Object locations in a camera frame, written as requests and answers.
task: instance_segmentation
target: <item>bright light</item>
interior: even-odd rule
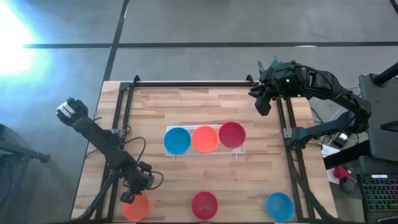
[[[0,0],[0,33],[0,78],[29,70],[34,50],[22,49],[22,46],[34,43],[34,40],[28,29],[2,0]]]

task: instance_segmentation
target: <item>red bowl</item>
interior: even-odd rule
[[[217,198],[210,192],[200,192],[192,200],[193,214],[201,220],[213,218],[217,210]]]
[[[246,131],[237,122],[227,122],[220,127],[218,136],[224,146],[234,149],[243,145]]]

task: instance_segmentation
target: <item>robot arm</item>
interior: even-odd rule
[[[371,106],[366,100],[342,87],[330,72],[319,71],[295,61],[280,63],[260,74],[260,84],[251,89],[249,95],[257,98],[258,112],[266,116],[271,109],[270,100],[276,98],[313,96],[321,100],[331,100],[348,111],[338,119],[311,128],[297,127],[285,130],[294,149],[303,149],[313,137],[333,134],[340,131],[361,133],[368,128]]]

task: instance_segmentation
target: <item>orange bowl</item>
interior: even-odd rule
[[[142,195],[136,195],[134,201],[123,206],[123,214],[130,221],[142,220],[149,212],[149,199],[143,192]]]
[[[219,141],[217,131],[209,126],[199,127],[192,134],[193,147],[203,153],[214,151]]]

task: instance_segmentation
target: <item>blue bowl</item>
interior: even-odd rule
[[[286,194],[275,192],[268,197],[267,212],[277,221],[287,221],[294,213],[293,202]]]
[[[170,153],[183,154],[191,146],[191,134],[183,128],[172,128],[167,131],[163,143]]]

